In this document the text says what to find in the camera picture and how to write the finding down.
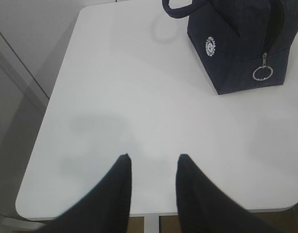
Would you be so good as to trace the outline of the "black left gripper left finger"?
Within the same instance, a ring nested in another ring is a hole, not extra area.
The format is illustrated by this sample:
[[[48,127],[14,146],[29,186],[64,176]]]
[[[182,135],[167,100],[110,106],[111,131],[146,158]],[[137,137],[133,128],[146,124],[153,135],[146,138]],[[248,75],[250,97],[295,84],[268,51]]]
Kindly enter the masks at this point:
[[[79,202],[52,220],[38,233],[125,233],[132,191],[132,164],[121,155]]]

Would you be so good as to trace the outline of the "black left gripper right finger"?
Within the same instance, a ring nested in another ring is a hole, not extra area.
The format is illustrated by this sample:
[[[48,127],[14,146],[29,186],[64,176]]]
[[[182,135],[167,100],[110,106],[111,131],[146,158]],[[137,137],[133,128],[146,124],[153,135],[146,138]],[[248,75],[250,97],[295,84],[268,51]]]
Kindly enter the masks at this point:
[[[187,154],[180,155],[176,205],[184,233],[278,233],[224,194]]]

